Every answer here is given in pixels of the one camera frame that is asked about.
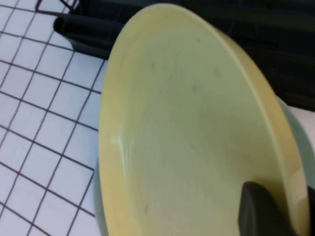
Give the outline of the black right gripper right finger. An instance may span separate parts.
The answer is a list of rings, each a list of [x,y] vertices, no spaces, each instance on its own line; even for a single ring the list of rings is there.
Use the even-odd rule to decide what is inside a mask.
[[[310,236],[315,236],[315,190],[308,186],[308,196],[310,204]]]

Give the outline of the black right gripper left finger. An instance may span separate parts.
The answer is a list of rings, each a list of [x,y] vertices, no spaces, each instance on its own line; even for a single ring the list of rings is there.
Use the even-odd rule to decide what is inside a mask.
[[[268,190],[255,182],[242,186],[238,226],[242,236],[296,235]]]

